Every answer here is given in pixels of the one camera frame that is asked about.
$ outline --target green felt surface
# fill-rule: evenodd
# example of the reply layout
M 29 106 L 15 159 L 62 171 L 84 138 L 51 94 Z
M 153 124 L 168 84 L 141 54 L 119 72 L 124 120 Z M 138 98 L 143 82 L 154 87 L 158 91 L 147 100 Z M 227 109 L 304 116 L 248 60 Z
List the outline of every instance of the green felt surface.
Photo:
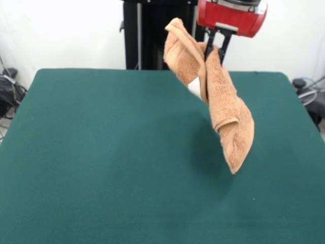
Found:
M 0 146 L 0 243 L 324 243 L 325 145 L 279 73 L 232 73 L 255 141 L 232 176 L 171 72 L 41 70 Z

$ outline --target towel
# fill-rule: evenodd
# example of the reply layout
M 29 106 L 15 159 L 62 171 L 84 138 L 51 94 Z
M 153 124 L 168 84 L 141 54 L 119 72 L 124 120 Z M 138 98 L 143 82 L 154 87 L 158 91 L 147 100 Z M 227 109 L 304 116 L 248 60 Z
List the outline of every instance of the towel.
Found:
M 254 120 L 237 96 L 231 77 L 220 63 L 218 48 L 204 61 L 206 43 L 198 43 L 175 18 L 167 26 L 164 60 L 188 88 L 199 87 L 199 97 L 208 104 L 212 126 L 220 135 L 225 160 L 232 174 L 243 165 L 254 139 Z

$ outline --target black equipment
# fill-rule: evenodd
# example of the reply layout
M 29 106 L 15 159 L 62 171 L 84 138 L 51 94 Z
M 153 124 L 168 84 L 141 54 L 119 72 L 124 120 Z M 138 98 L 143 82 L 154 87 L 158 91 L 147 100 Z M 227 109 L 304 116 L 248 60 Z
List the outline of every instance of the black equipment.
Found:
M 123 0 L 126 69 L 165 70 L 165 26 L 175 17 L 197 41 L 205 28 L 197 25 L 198 0 Z
M 15 81 L 18 71 L 16 69 L 5 69 L 0 75 L 0 118 L 6 117 L 9 109 L 16 111 L 27 90 Z

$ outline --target white wall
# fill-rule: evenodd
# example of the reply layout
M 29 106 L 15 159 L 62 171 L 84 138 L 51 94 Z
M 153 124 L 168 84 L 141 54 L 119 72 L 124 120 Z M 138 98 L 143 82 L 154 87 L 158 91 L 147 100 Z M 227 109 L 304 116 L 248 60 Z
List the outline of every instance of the white wall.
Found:
M 280 71 L 290 79 L 325 73 L 325 2 L 265 0 L 268 17 L 254 39 L 233 37 L 229 70 Z M 119 0 L 0 0 L 0 53 L 29 86 L 40 68 L 124 69 Z

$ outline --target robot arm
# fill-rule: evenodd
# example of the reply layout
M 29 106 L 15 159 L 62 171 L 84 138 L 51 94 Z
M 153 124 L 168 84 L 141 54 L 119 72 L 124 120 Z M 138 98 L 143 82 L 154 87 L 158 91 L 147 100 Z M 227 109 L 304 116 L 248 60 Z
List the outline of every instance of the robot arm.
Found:
M 261 0 L 199 0 L 198 25 L 206 28 L 209 35 L 205 59 L 213 50 L 215 34 L 224 35 L 219 49 L 223 62 L 232 35 L 254 37 L 261 28 L 268 5 Z

